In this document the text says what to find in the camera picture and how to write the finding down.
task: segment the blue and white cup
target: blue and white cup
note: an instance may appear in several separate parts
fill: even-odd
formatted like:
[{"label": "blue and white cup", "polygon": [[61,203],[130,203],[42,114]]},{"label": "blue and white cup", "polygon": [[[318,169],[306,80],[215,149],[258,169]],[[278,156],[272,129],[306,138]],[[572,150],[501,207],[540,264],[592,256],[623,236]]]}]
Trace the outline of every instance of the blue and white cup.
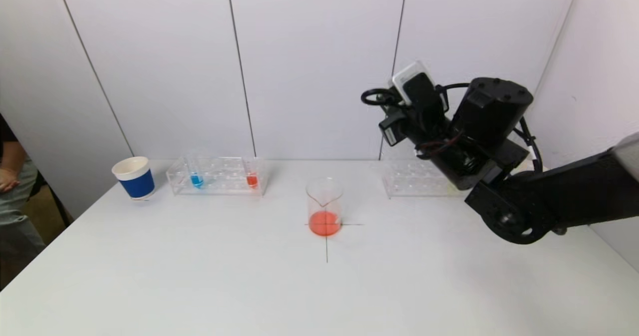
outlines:
[{"label": "blue and white cup", "polygon": [[116,175],[131,199],[146,199],[155,191],[149,159],[144,156],[124,159],[114,165],[111,172]]}]

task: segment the cable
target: cable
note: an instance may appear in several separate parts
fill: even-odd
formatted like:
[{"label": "cable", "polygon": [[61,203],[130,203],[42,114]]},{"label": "cable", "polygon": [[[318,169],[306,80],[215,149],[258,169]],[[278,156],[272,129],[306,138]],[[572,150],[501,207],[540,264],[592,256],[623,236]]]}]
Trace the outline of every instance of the cable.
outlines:
[{"label": "cable", "polygon": [[537,143],[535,142],[536,137],[530,134],[530,129],[528,128],[528,124],[524,117],[521,117],[520,125],[521,130],[514,128],[513,131],[526,143],[527,146],[532,148],[532,152],[535,156],[535,159],[532,160],[532,164],[535,167],[535,172],[544,172],[544,163],[541,160],[541,153],[539,152],[539,148],[537,147]]},{"label": "cable", "polygon": [[469,86],[470,86],[470,83],[457,83],[457,84],[450,84],[450,85],[445,85],[445,86],[436,85],[435,86],[435,91],[436,92],[440,92],[440,91],[444,91],[444,90],[448,90],[448,89],[454,89],[454,88],[468,88]]},{"label": "cable", "polygon": [[[372,95],[383,95],[381,99],[377,97],[375,100],[369,99]],[[375,88],[366,90],[361,93],[361,102],[372,106],[395,106],[397,108],[406,108],[406,105],[399,104],[401,97],[390,89]]]},{"label": "cable", "polygon": [[[434,140],[431,142],[425,142],[415,145],[415,156],[422,160],[430,160],[431,158],[433,158],[433,156],[440,154],[452,145],[455,145],[455,143],[459,141],[459,138],[461,138],[463,134],[464,130],[462,129],[461,131],[459,131],[459,133],[457,133],[457,135],[454,136],[454,138],[448,140],[447,142],[443,140]],[[425,150],[433,147],[437,148],[432,151]]]}]

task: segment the red liquid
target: red liquid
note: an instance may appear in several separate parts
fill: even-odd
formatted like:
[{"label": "red liquid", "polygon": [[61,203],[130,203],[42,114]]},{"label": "red liquid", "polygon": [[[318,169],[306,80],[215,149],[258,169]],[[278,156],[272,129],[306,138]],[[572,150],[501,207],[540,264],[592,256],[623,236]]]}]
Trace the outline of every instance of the red liquid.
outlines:
[{"label": "red liquid", "polygon": [[341,226],[337,222],[337,215],[330,211],[317,211],[309,219],[311,231],[320,236],[331,236],[339,231]]},{"label": "red liquid", "polygon": [[246,183],[253,189],[258,188],[258,176],[256,174],[249,174],[246,176]]}]

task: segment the tabletop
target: tabletop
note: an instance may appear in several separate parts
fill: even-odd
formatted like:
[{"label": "tabletop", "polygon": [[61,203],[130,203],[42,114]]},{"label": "tabletop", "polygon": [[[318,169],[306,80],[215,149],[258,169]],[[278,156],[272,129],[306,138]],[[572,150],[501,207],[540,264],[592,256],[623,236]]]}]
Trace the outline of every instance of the tabletop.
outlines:
[{"label": "tabletop", "polygon": [[[273,161],[262,198],[116,184],[0,293],[0,335],[636,335],[639,274],[588,227],[532,245],[457,197],[386,197],[375,162]],[[307,222],[306,182],[345,225]]]}]

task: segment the white wall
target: white wall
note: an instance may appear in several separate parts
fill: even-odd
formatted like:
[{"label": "white wall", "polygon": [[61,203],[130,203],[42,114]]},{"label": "white wall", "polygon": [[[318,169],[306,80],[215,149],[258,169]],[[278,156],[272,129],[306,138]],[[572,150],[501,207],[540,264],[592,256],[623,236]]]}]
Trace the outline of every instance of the white wall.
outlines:
[{"label": "white wall", "polygon": [[[433,81],[441,85],[490,76],[515,81],[535,93],[570,3],[406,0],[395,72],[421,60]],[[450,117],[464,92],[449,93]],[[384,143],[382,157],[413,158],[413,144],[409,140],[395,147]]]},{"label": "white wall", "polygon": [[62,0],[0,0],[0,112],[74,217],[131,156]]},{"label": "white wall", "polygon": [[253,155],[229,0],[66,0],[136,155]]},{"label": "white wall", "polygon": [[[575,0],[528,113],[545,165],[602,152],[639,131],[637,70],[639,0]],[[639,218],[593,229],[639,270]]]},{"label": "white wall", "polygon": [[402,0],[232,0],[258,156],[377,159]]}]

